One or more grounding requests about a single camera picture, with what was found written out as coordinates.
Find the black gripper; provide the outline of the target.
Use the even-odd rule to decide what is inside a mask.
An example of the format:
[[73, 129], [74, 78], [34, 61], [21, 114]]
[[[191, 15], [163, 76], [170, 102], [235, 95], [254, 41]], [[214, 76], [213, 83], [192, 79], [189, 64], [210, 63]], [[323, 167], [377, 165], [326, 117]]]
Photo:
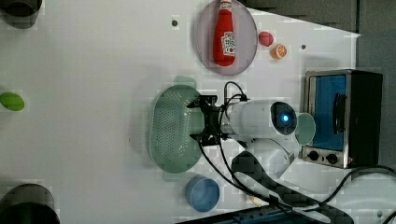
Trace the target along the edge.
[[202, 147], [215, 146], [219, 143], [216, 135], [220, 134], [219, 115], [222, 107], [216, 106], [217, 100], [217, 95], [199, 95], [187, 105], [187, 108], [202, 108], [205, 120], [203, 133], [191, 134], [191, 138]]

